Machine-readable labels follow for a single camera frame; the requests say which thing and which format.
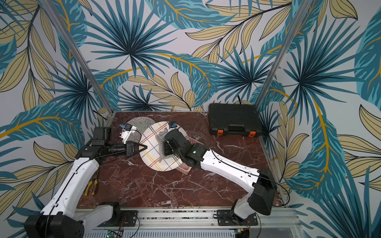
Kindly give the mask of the white plaid striped plate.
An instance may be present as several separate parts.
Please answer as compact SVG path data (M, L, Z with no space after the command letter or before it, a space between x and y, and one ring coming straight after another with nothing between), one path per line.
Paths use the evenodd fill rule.
M172 156L166 160L159 162L159 145L155 136L162 131L167 131L166 121L157 122L151 125L142 134L140 140L141 144L148 146L148 148L140 153L142 161L151 169L159 172L168 172L175 170L178 166L182 164L182 161L177 156Z

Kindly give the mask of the colourful squiggle pattern plate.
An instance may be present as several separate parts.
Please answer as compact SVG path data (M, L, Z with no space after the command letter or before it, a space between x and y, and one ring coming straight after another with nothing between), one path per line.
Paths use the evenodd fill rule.
M137 117L129 120L127 123L136 127L136 131L129 136L129 140L140 142L141 134L151 125L155 124L155 120L149 117Z

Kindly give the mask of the grey microfibre cloth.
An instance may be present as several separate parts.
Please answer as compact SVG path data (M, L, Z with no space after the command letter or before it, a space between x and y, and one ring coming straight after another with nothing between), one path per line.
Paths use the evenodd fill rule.
M163 160L166 160L168 159L169 157L164 157L164 154L163 154L163 142L166 140L165 139L165 135L167 134L167 131L162 131L162 132L159 132L155 138L158 142L158 145L159 145L159 162L163 161Z

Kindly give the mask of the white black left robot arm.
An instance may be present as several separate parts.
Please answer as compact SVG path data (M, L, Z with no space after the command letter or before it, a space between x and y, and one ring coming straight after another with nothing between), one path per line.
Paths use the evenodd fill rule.
M111 128L96 127L90 139L75 156L73 166L50 202L37 215L31 215L24 223L29 238L82 238L102 224L119 225L122 212L118 202L103 202L79 217L75 211L82 193L103 161L109 156L133 157L147 147L130 141L138 132L127 124L123 127L120 143L111 144Z

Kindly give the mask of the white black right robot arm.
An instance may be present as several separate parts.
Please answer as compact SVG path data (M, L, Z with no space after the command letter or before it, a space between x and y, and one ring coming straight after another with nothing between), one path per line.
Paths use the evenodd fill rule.
M238 199L231 216L246 219L255 212L269 216L277 192L277 183L270 169L250 168L229 160L211 148L189 142L178 130L159 133L164 156L176 156L187 166L218 174L239 185L248 194Z

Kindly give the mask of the pink perforated plastic basket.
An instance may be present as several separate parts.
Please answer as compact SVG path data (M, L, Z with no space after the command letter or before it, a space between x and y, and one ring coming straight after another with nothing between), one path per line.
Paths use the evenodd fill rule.
M186 136L186 139L192 143L192 144L195 144L195 143L200 143L199 141L195 140L194 138L190 137L190 136ZM191 170L191 167L189 167L188 165L186 165L185 163L182 163L180 166L178 166L176 168L176 170L178 170L179 172L185 174L185 175L188 175L190 170Z

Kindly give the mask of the black plastic tool case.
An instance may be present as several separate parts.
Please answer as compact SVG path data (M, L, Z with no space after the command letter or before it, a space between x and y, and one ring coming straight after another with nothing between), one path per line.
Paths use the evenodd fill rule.
M253 105L212 103L208 107L209 132L212 135L259 137L263 128Z

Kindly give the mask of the yellow handled pliers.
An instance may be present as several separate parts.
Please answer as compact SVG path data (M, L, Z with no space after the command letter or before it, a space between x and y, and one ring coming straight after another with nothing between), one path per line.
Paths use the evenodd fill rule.
M92 178L85 190L84 196L92 195L94 196L97 193L98 190L98 178Z

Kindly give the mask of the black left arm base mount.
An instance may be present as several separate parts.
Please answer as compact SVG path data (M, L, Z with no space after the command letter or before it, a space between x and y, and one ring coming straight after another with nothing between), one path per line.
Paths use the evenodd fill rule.
M138 220L137 210L121 210L116 215L98 227L134 227Z

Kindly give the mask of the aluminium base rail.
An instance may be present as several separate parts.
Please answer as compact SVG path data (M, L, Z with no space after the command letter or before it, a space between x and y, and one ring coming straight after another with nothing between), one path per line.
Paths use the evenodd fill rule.
M127 208L127 221L97 227L86 238L305 238L293 208L274 207L269 216L253 214L240 225L227 219L228 207Z

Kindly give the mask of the aluminium corner post left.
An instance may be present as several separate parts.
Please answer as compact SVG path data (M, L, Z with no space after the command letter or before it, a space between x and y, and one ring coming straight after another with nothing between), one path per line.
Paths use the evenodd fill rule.
M95 79L94 74L92 73L90 67L88 66L84 56L80 52L79 47L77 46L75 40L73 39L71 33L68 30L68 27L65 26L64 20L61 18L61 15L59 14L58 10L55 8L52 1L40 1L42 4L42 7L47 12L48 17L53 22L53 24L56 26L57 31L62 35L62 38L64 39L66 45L68 46L68 49L72 52L73 57L75 58L76 62L81 67L83 73L89 80L90 84L93 87L94 92L98 95L102 105L104 108L108 111L109 114L113 114L114 110L110 106L108 99L105 97L105 94L102 92L97 80Z

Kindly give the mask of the aluminium corner post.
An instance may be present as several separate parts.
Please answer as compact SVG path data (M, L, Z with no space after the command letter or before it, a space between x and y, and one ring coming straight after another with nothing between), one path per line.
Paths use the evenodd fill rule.
M255 101L256 109L260 108L283 57L296 36L304 17L308 14L311 3L312 1L294 1L284 29L274 36L269 43L265 44L261 51L264 57L269 57L272 65Z
M104 108L108 111L109 114L113 114L114 110L110 106L108 99L105 97L105 94L102 92L97 80L95 79L94 74L92 73L90 67L88 66L84 56L80 52L79 47L77 46L75 40L73 39L71 33L68 30L68 27L65 26L64 20L61 18L61 15L59 14L58 10L55 8L52 1L40 1L42 4L42 7L47 12L48 17L53 22L53 24L56 26L57 31L62 35L62 38L64 39L66 45L68 46L68 49L72 52L73 57L75 58L76 62L81 67L83 73L89 80L90 84L93 87L94 92L98 95L102 105Z

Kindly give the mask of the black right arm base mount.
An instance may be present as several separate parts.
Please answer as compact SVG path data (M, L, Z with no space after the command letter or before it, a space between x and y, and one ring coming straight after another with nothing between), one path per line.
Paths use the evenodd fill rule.
M248 218L243 219L235 215L232 210L217 210L213 214L213 218L217 220L219 226L257 226L258 219L256 214L251 214Z

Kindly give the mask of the aluminium corner post right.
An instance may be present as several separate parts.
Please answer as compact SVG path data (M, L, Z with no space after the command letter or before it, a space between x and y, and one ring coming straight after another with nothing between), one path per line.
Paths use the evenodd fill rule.
M256 109L260 108L283 57L296 36L304 17L308 14L311 3L312 1L294 1L284 29L274 36L269 43L265 44L261 51L264 57L269 57L272 65L255 101Z

